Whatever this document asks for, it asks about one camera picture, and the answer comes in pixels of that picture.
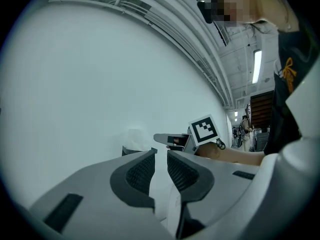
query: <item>gray plastic panel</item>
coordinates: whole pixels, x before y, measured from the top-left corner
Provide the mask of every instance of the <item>gray plastic panel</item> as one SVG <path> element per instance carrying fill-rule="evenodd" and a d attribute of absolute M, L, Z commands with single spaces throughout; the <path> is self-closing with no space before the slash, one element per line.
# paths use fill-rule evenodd
<path fill-rule="evenodd" d="M 234 206 L 186 239 L 272 239 L 302 211 L 318 186 L 319 150 L 320 139 L 304 139 L 288 144 L 279 155 L 267 155 Z"/>
<path fill-rule="evenodd" d="M 23 206 L 14 203 L 17 211 L 21 214 L 21 216 L 32 226 L 32 228 L 43 238 L 46 240 L 69 240 L 48 225 L 46 225 L 41 220 L 37 219 L 33 216 L 26 208 Z"/>
<path fill-rule="evenodd" d="M 196 146 L 195 140 L 192 135 L 189 135 L 188 140 L 186 141 L 184 152 L 189 154 L 195 154 L 198 150 L 198 146 Z"/>
<path fill-rule="evenodd" d="M 112 191 L 110 177 L 115 169 L 148 151 L 87 166 L 44 194 L 30 212 L 43 220 L 69 193 L 83 196 L 62 235 L 71 240 L 172 239 L 152 208 L 131 207 Z"/>
<path fill-rule="evenodd" d="M 176 154 L 211 171 L 214 185 L 203 200 L 187 204 L 190 216 L 204 225 L 218 220 L 244 194 L 252 180 L 233 175 L 235 171 L 256 174 L 259 167 L 203 158 L 175 151 Z"/>

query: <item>ceiling light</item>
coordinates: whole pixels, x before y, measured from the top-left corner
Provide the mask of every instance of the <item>ceiling light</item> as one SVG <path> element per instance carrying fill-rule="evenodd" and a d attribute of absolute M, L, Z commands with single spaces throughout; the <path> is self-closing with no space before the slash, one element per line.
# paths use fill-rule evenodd
<path fill-rule="evenodd" d="M 253 52 L 253 55 L 254 55 L 254 71 L 253 71 L 252 83 L 255 84 L 255 83 L 258 82 L 258 78 L 259 78 L 262 51 L 261 50 L 255 50 Z"/>

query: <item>black rubber pad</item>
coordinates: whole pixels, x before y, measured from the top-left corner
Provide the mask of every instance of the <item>black rubber pad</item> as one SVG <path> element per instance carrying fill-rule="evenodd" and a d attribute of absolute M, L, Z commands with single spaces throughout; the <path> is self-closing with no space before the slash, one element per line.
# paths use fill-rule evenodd
<path fill-rule="evenodd" d="M 183 151 L 184 147 L 183 146 L 170 146 L 170 150 Z"/>
<path fill-rule="evenodd" d="M 174 143 L 174 137 L 173 136 L 168 136 L 168 143 Z"/>
<path fill-rule="evenodd" d="M 83 196 L 78 194 L 67 194 L 44 220 L 44 223 L 61 233 L 83 198 Z"/>
<path fill-rule="evenodd" d="M 239 176 L 241 178 L 245 178 L 245 179 L 248 179 L 248 180 L 253 180 L 254 177 L 255 177 L 255 174 L 252 174 L 252 173 L 248 173 L 248 172 L 245 172 L 245 171 L 241 171 L 241 170 L 236 170 L 234 173 L 232 173 L 233 175 L 236 175 L 236 176 Z"/>

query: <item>white wall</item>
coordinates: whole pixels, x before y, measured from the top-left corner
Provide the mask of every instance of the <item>white wall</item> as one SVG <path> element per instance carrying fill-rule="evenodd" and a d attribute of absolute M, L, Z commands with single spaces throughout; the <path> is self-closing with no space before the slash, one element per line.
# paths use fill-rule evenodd
<path fill-rule="evenodd" d="M 232 140 L 233 140 L 233 131 L 232 131 L 232 124 L 229 119 L 228 114 L 226 114 L 226 127 L 228 132 L 228 142 L 225 143 L 226 147 L 230 148 L 232 146 Z"/>
<path fill-rule="evenodd" d="M 158 149 L 151 195 L 165 206 L 167 149 L 153 134 L 185 133 L 213 114 L 228 139 L 221 103 L 194 65 L 129 16 L 52 4 L 17 26 L 2 55 L 1 167 L 25 207 L 78 169 L 119 157 L 135 127 Z"/>

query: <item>black shirt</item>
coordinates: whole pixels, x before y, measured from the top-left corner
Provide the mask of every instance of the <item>black shirt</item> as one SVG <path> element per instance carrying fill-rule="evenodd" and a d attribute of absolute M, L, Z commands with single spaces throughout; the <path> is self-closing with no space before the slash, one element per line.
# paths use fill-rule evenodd
<path fill-rule="evenodd" d="M 286 100 L 311 69 L 319 49 L 311 42 L 308 30 L 301 22 L 299 29 L 300 31 L 289 33 L 279 31 L 281 70 L 274 72 L 270 132 L 264 149 L 266 155 L 278 153 L 286 144 L 300 138 L 297 123 L 286 105 Z"/>

